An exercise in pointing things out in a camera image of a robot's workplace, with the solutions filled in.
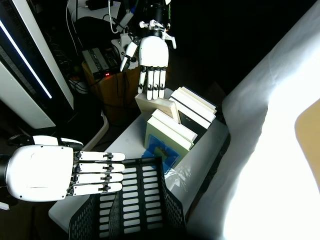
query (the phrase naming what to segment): table surface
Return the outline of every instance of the table surface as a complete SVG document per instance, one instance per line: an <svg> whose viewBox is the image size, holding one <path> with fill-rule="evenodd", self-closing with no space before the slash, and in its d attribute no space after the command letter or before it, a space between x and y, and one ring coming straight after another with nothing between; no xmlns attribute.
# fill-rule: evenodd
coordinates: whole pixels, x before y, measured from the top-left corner
<svg viewBox="0 0 320 240"><path fill-rule="evenodd" d="M141 158L146 151L144 148L146 126L143 116L140 115L106 152L124 153L126 159ZM228 128L224 124L214 120L191 151L165 175L166 186L181 201L184 213L193 202L228 133ZM49 210L49 217L68 232L71 217L88 198L88 195L69 196L57 201Z"/></svg>

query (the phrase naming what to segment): white robotic hand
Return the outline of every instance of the white robotic hand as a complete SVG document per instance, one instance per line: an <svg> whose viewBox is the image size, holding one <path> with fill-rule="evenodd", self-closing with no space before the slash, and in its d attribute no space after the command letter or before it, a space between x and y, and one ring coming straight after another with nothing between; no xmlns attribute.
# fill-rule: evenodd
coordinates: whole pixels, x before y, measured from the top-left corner
<svg viewBox="0 0 320 240"><path fill-rule="evenodd" d="M138 93L142 93L146 83L146 98L148 100L164 98L166 85L166 71L169 62L169 50L165 40L171 40L173 48L177 48L174 37L166 33L166 29L155 20L150 23L140 22L141 28L156 30L161 37L151 35L141 41L135 37L125 51L125 57L121 63L120 71L126 70L129 60L134 56L139 46L139 64L141 67Z"/></svg>
<svg viewBox="0 0 320 240"><path fill-rule="evenodd" d="M81 142L51 136L11 142L21 147L0 162L0 184L15 198L47 202L122 189L125 166L115 162L125 159L123 153L81 151Z"/></svg>

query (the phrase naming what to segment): white backdrop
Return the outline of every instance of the white backdrop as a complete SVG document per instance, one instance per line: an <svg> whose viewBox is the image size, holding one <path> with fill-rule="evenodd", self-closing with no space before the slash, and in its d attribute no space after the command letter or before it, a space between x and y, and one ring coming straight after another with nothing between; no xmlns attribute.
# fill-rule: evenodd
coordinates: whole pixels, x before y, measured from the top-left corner
<svg viewBox="0 0 320 240"><path fill-rule="evenodd" d="M230 146L190 216L190 234L320 239L320 194L295 133L319 98L318 1L224 100Z"/></svg>

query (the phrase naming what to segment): white light bar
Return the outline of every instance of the white light bar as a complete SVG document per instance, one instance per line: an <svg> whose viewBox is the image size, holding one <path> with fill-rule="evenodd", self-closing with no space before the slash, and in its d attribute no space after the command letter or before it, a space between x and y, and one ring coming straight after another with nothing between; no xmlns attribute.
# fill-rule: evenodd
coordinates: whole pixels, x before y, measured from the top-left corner
<svg viewBox="0 0 320 240"><path fill-rule="evenodd" d="M38 83L40 84L40 86L42 87L42 89L45 91L45 93L48 95L48 97L50 99L52 99L51 94L49 93L49 91L46 89L46 87L44 86L44 84L41 82L40 78L38 77L38 75L36 74L36 72L33 70L33 68L31 67L31 65L29 64L29 62L27 61L27 59L25 58L25 56L23 55L23 53L20 51L19 47L17 46L17 44L15 43L15 41L13 40L13 38L11 37L10 33L8 32L8 30L6 29L5 25L2 23L2 21L0 20L0 27L2 28L4 34L7 36L7 38L9 39L9 41L11 42L11 44L13 45L13 47L15 48L15 50L17 51L17 53L20 55L20 57L22 58L22 60L24 61L25 65L27 65L27 67L29 68L30 72L33 74L33 76L35 77L35 79L38 81Z"/></svg>

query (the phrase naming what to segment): black crate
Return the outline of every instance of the black crate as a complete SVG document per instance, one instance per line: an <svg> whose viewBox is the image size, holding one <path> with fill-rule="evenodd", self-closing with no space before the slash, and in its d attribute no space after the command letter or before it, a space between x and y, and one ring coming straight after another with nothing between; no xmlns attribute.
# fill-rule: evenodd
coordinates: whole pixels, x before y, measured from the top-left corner
<svg viewBox="0 0 320 240"><path fill-rule="evenodd" d="M71 218L69 239L184 239L183 207L166 187L162 159L122 163L122 190L91 195Z"/></svg>

